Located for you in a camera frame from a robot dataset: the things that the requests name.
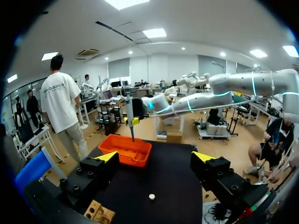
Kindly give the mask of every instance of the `shorts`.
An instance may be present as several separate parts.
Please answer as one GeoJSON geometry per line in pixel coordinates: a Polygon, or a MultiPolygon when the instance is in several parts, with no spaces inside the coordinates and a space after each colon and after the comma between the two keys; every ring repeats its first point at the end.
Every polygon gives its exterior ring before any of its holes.
{"type": "Polygon", "coordinates": [[[261,156],[257,156],[258,159],[265,159],[266,161],[268,161],[270,170],[273,170],[275,167],[279,165],[279,162],[281,160],[281,154],[275,155],[275,152],[271,150],[268,143],[261,143],[260,145],[262,147],[262,154],[261,156]]]}

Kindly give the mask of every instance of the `orange plastic bin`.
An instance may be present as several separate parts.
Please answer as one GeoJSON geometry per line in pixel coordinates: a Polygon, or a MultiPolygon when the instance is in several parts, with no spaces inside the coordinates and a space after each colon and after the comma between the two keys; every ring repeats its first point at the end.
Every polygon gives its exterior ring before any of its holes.
{"type": "Polygon", "coordinates": [[[151,144],[141,139],[135,139],[133,142],[130,137],[111,134],[98,148],[103,154],[117,151],[121,163],[144,167],[150,155],[151,144]]]}

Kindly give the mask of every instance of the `computer monitor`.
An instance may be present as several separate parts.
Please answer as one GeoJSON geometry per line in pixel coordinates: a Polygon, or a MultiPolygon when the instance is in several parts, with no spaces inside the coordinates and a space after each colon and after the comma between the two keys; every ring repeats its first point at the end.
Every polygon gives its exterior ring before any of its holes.
{"type": "Polygon", "coordinates": [[[113,97],[112,92],[110,90],[103,91],[103,96],[105,99],[110,99],[113,97]]]}
{"type": "Polygon", "coordinates": [[[128,81],[122,81],[122,86],[128,85],[128,81]]]}
{"type": "Polygon", "coordinates": [[[121,81],[111,83],[111,87],[117,87],[117,86],[121,86],[121,81]]]}

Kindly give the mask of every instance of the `man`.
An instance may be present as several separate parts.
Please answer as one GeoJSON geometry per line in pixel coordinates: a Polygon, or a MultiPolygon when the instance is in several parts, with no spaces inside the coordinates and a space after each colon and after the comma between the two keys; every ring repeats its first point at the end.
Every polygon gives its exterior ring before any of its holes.
{"type": "Polygon", "coordinates": [[[36,117],[36,113],[40,110],[40,105],[35,96],[32,96],[32,90],[27,91],[27,112],[30,114],[33,125],[38,128],[38,120],[36,117]]]}
{"type": "Polygon", "coordinates": [[[89,83],[89,75],[85,75],[84,78],[85,78],[85,81],[84,81],[84,82],[85,82],[86,84],[89,84],[89,85],[90,85],[90,83],[89,83]]]}
{"type": "MultiPolygon", "coordinates": [[[[84,83],[86,83],[86,84],[88,84],[88,85],[91,85],[90,82],[89,82],[89,75],[86,74],[86,75],[84,76],[84,78],[85,78],[84,83]]],[[[91,91],[90,87],[85,86],[84,88],[85,88],[85,91],[88,91],[88,92],[91,91]]],[[[95,101],[87,102],[87,103],[86,103],[86,109],[87,109],[87,111],[89,112],[89,111],[93,110],[93,109],[95,108],[95,105],[96,105],[96,102],[95,102],[95,101]]]]}
{"type": "MultiPolygon", "coordinates": [[[[282,158],[282,153],[287,153],[293,140],[293,126],[290,120],[278,118],[271,123],[263,134],[264,143],[252,145],[248,150],[248,155],[252,163],[252,167],[244,170],[244,174],[258,173],[259,181],[263,177],[269,177],[273,170],[279,165],[282,158]],[[270,171],[265,171],[264,168],[259,167],[256,160],[263,160],[269,162],[270,171]]],[[[279,174],[272,177],[271,182],[276,183],[279,181],[279,174]]]]}
{"type": "Polygon", "coordinates": [[[79,108],[81,91],[71,76],[60,72],[63,60],[62,55],[51,60],[51,75],[44,81],[41,89],[42,112],[68,153],[79,162],[87,156],[87,144],[74,108],[74,101],[79,108]],[[72,140],[76,141],[80,156],[72,140]]]}

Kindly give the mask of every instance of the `chair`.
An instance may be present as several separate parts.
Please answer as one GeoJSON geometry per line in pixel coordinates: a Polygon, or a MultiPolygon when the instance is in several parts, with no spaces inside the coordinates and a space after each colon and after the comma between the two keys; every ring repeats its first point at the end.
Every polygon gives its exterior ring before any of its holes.
{"type": "Polygon", "coordinates": [[[43,147],[42,150],[33,159],[31,159],[17,175],[15,184],[19,191],[22,192],[28,184],[41,179],[43,174],[51,167],[54,168],[61,178],[67,179],[66,175],[56,165],[49,152],[45,147],[43,147]]]}

